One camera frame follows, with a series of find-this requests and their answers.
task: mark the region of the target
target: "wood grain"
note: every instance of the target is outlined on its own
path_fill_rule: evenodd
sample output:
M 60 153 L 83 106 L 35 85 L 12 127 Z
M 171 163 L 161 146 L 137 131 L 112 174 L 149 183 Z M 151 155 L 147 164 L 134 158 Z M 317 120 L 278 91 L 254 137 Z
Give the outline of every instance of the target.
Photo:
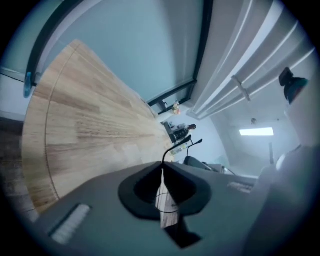
M 42 212 L 84 182 L 161 161 L 172 146 L 151 108 L 78 40 L 43 74 L 23 128 L 22 164 Z M 166 161 L 172 161 L 168 155 Z

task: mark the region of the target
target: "wooden table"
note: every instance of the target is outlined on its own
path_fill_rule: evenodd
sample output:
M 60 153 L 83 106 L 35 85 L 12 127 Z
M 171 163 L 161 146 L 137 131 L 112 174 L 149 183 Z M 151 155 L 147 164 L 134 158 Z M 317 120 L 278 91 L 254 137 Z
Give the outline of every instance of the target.
M 151 108 L 76 40 L 51 63 L 31 98 L 23 173 L 41 213 L 96 176 L 161 161 L 171 146 Z

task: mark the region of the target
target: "white wall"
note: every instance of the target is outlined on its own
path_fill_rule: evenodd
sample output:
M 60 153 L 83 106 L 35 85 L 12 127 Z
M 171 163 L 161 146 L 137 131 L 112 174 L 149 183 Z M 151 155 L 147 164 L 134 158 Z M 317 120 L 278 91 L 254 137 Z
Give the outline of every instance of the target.
M 0 117 L 24 121 L 30 100 L 31 96 L 24 98 L 23 82 L 0 74 Z
M 203 139 L 203 142 L 199 145 L 195 145 L 189 149 L 189 156 L 198 159 L 201 162 L 208 164 L 216 163 L 217 159 L 226 158 L 225 148 L 221 142 L 218 132 L 210 118 L 203 119 L 201 121 L 186 115 L 187 112 L 183 112 L 180 115 L 174 115 L 170 117 L 167 122 L 172 122 L 174 125 L 186 124 L 196 125 L 196 130 L 192 131 L 192 141 Z M 175 161 L 184 159 L 187 156 L 187 150 L 184 150 L 174 156 Z

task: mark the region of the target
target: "ceiling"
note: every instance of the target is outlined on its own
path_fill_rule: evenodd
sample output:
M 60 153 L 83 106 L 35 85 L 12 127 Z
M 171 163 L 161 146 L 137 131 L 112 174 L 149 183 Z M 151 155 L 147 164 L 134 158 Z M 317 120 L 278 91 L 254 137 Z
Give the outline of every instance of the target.
M 151 101 L 192 80 L 203 4 L 203 0 L 103 0 L 66 29 L 44 68 L 78 39 L 146 102 Z
M 311 79 L 319 57 L 294 16 L 277 0 L 215 0 L 208 41 L 188 113 L 213 121 L 231 169 L 259 175 L 273 158 L 299 144 L 285 112 L 289 103 L 279 75 Z M 238 88 L 247 90 L 248 101 Z M 252 125 L 251 119 L 257 120 Z M 241 136 L 240 129 L 272 127 L 274 136 Z

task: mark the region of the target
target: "ceiling light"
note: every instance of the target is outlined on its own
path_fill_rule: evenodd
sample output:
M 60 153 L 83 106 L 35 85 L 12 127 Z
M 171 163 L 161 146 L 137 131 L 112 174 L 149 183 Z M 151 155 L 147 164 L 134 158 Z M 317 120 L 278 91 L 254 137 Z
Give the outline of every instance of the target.
M 259 129 L 243 129 L 240 130 L 242 136 L 273 136 L 274 130 L 271 127 Z

